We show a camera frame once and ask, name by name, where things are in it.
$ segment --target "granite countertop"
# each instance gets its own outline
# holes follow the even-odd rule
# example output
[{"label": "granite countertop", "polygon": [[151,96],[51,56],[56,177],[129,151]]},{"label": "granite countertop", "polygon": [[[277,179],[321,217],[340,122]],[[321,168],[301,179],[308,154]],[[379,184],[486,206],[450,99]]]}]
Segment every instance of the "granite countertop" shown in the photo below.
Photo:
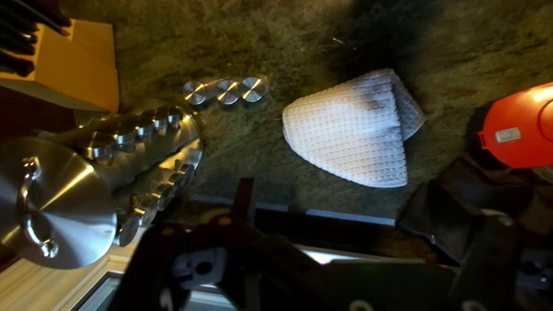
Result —
[{"label": "granite countertop", "polygon": [[[255,177],[262,206],[381,224],[462,154],[476,108],[552,82],[553,71],[550,0],[84,0],[65,11],[115,25],[123,111],[186,104],[189,80],[272,80],[258,108],[200,113],[208,149],[196,198],[231,201],[239,179]],[[282,135],[286,106],[379,68],[395,68],[428,115],[407,144],[410,184],[397,191],[336,179]]]}]

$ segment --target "white cloth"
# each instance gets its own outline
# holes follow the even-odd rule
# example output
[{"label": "white cloth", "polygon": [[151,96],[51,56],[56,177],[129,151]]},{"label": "white cloth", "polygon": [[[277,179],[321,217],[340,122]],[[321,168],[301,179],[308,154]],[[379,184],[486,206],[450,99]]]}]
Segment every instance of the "white cloth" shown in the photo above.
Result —
[{"label": "white cloth", "polygon": [[409,184],[403,142],[424,122],[398,75],[383,70],[288,106],[284,137],[296,154],[336,177],[397,189]]}]

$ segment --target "white fabric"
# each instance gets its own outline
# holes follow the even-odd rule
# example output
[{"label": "white fabric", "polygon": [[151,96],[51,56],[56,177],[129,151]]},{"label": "white fabric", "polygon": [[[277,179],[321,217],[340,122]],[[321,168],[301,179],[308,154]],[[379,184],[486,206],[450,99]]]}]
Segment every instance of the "white fabric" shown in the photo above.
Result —
[{"label": "white fabric", "polygon": [[397,73],[383,70],[288,106],[284,137],[296,154],[336,177],[397,189],[409,184],[403,141],[424,122]]}]

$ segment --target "red object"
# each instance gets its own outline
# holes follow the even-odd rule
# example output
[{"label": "red object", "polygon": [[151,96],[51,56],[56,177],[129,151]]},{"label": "red object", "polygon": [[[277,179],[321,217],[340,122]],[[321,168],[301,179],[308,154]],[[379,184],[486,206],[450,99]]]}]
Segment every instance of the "red object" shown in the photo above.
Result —
[{"label": "red object", "polygon": [[553,167],[553,84],[497,101],[479,135],[511,168]]}]

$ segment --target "dark countertop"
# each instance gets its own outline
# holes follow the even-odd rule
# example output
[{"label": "dark countertop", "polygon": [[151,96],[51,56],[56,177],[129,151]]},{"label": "dark countertop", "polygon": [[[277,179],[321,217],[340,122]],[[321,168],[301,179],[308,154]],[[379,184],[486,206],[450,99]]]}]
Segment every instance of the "dark countertop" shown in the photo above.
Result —
[{"label": "dark countertop", "polygon": [[[127,0],[68,2],[72,18],[117,27],[123,111],[149,101],[186,104],[187,80],[267,75],[258,108],[201,111],[208,142],[196,198],[229,201],[258,179],[258,203],[393,224],[410,194],[464,151],[473,111],[552,82],[550,0]],[[298,97],[378,68],[395,68],[428,115],[409,141],[410,186],[376,191],[296,156],[282,110]]]}]

